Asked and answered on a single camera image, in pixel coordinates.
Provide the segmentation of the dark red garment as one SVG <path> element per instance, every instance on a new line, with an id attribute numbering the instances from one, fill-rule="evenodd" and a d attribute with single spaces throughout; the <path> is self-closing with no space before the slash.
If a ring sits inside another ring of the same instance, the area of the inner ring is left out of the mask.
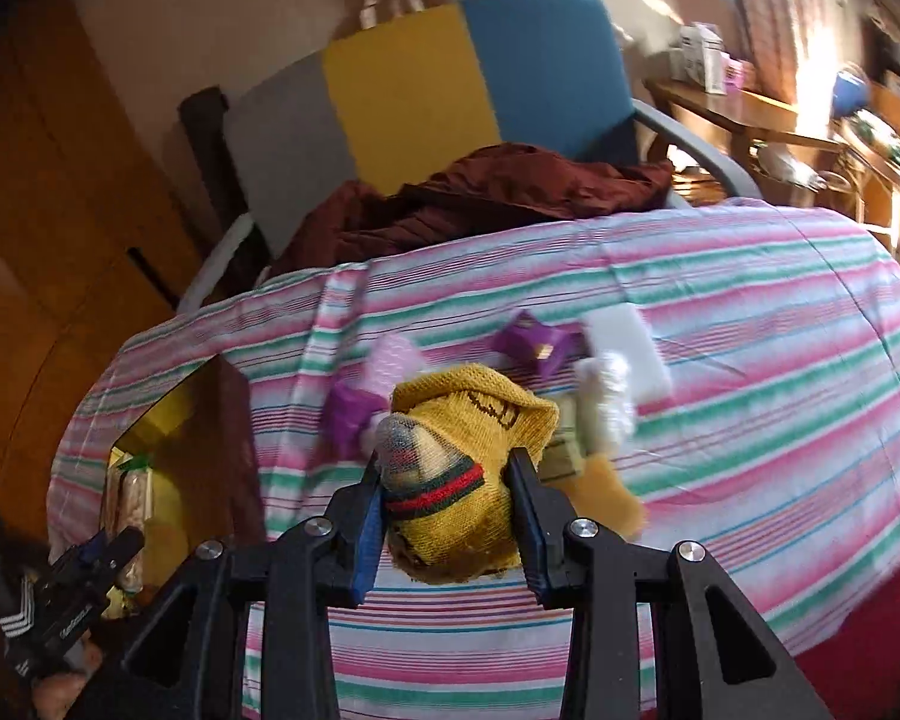
<path id="1" fill-rule="evenodd" d="M 616 167 L 521 143 L 485 146 L 391 195 L 367 182 L 341 184 L 305 216 L 269 273 L 367 262 L 533 224 L 660 210 L 671 179 L 667 160 Z"/>

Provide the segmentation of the gold metal tin tray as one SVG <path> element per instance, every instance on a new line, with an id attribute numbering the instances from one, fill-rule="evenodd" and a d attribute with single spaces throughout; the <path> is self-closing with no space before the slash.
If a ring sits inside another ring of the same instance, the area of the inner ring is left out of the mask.
<path id="1" fill-rule="evenodd" d="M 208 539 L 227 546 L 265 541 L 250 386 L 226 358 L 194 369 L 113 447 L 148 454 L 152 468 L 144 546 L 118 579 L 126 610 L 147 605 Z"/>

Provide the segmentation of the white rectangular box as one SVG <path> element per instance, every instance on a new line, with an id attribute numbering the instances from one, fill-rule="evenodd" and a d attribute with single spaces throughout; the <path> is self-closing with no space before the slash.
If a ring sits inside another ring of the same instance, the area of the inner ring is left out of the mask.
<path id="1" fill-rule="evenodd" d="M 635 405 L 665 401 L 673 380 L 656 346 L 652 327 L 633 304 L 616 304 L 583 314 L 583 336 L 595 358 L 621 356 L 629 364 L 629 394 Z"/>

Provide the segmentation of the grey yellow blue chair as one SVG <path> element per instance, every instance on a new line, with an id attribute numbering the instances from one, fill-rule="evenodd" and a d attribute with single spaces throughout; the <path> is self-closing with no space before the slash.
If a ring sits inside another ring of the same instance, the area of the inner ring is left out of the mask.
<path id="1" fill-rule="evenodd" d="M 183 293 L 191 314 L 248 249 L 258 283 L 304 216 L 343 182 L 390 193 L 480 146 L 543 146 L 634 164 L 648 128 L 732 197 L 759 197 L 744 167 L 634 98 L 601 0 L 461 0 L 338 39 L 238 96 L 217 86 L 178 106 L 226 228 Z"/>

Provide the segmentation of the cream bread packet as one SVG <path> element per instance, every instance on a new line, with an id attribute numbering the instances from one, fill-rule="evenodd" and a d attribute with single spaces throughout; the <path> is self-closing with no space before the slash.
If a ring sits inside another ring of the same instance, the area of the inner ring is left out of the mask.
<path id="1" fill-rule="evenodd" d="M 574 364 L 575 388 L 560 395 L 559 422 L 538 466 L 541 481 L 580 476 L 592 455 L 610 457 L 635 433 L 631 366 L 619 353 Z"/>

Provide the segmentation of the green wrapped cracker pack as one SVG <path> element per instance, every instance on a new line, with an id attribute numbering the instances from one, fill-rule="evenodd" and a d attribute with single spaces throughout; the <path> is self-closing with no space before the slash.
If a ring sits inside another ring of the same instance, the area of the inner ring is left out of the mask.
<path id="1" fill-rule="evenodd" d="M 148 454 L 113 447 L 103 491 L 100 522 L 110 538 L 131 527 L 144 535 L 152 514 L 152 468 Z"/>

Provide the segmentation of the striped pink green tablecloth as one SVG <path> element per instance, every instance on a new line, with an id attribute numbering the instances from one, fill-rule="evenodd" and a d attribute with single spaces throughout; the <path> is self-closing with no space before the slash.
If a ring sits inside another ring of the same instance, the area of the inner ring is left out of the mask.
<path id="1" fill-rule="evenodd" d="M 575 328 L 615 304 L 649 322 L 673 382 L 617 457 L 640 538 L 704 544 L 790 650 L 827 639 L 900 567 L 900 266 L 844 216 L 746 200 L 295 271 L 131 338 L 56 450 L 52 548 L 95 532 L 110 447 L 211 356 L 248 380 L 279 535 L 359 476 L 320 454 L 318 418 L 375 341 L 486 361 L 518 312 Z"/>

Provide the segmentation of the wooden wardrobe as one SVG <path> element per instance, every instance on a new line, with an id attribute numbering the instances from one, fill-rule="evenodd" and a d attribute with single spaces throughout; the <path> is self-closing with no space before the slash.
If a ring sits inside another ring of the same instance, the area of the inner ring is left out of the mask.
<path id="1" fill-rule="evenodd" d="M 199 266 L 73 0 L 0 26 L 0 514 L 45 541 L 64 427 Z"/>

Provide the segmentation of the yellow knitted sock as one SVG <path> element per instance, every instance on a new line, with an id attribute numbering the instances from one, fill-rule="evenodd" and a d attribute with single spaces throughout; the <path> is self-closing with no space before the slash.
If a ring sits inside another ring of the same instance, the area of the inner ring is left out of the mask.
<path id="1" fill-rule="evenodd" d="M 502 475 L 515 449 L 539 463 L 558 424 L 554 401 L 481 364 L 400 383 L 375 429 L 395 566 L 429 585 L 520 566 Z"/>

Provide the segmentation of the wooden desk by window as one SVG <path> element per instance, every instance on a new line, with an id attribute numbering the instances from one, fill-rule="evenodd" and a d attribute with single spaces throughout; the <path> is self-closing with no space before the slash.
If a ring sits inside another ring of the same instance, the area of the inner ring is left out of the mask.
<path id="1" fill-rule="evenodd" d="M 665 114 L 687 110 L 730 137 L 730 156 L 741 163 L 748 158 L 754 171 L 756 146 L 781 143 L 792 149 L 808 149 L 814 156 L 832 154 L 848 169 L 852 184 L 855 220 L 873 232 L 896 254 L 900 248 L 900 153 L 871 137 L 870 142 L 848 119 L 831 121 L 823 135 L 798 124 L 792 106 L 762 94 L 730 89 L 709 94 L 691 83 L 645 80 L 653 104 Z"/>

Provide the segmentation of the purple snack packet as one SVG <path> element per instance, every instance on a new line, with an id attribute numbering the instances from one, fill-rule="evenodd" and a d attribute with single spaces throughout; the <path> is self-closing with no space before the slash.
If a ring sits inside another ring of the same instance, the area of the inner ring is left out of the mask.
<path id="1" fill-rule="evenodd" d="M 582 333 L 542 322 L 530 310 L 517 312 L 494 335 L 491 349 L 541 380 L 587 354 Z"/>

